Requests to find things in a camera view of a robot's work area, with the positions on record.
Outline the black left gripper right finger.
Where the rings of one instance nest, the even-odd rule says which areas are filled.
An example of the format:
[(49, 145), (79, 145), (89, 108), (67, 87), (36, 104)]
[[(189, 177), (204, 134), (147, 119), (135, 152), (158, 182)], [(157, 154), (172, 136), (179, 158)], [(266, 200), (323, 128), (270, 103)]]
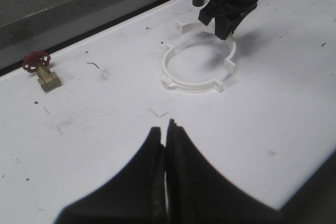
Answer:
[(170, 223), (281, 223), (283, 215), (236, 187), (170, 120), (166, 137)]

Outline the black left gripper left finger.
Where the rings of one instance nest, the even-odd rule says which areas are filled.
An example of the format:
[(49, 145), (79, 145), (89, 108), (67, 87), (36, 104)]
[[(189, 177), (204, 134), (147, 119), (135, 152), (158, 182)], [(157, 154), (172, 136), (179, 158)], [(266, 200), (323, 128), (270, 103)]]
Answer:
[(111, 180), (62, 210), (56, 223), (166, 223), (164, 147), (153, 127)]

